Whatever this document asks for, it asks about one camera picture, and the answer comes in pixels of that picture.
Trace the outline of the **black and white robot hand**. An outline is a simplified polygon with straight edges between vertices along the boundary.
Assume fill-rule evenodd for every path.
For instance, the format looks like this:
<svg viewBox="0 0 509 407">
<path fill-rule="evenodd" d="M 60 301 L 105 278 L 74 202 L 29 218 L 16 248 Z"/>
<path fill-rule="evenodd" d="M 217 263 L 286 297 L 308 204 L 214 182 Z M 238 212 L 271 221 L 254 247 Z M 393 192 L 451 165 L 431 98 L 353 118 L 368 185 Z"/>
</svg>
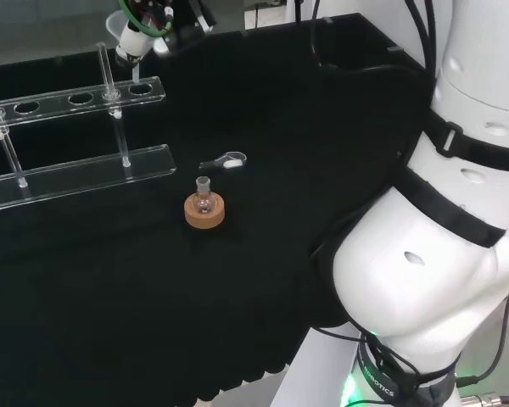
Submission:
<svg viewBox="0 0 509 407">
<path fill-rule="evenodd" d="M 153 52 L 160 57 L 178 54 L 202 41 L 216 25 L 204 1 L 120 1 L 126 21 L 116 36 L 116 59 L 136 67 Z"/>
</svg>

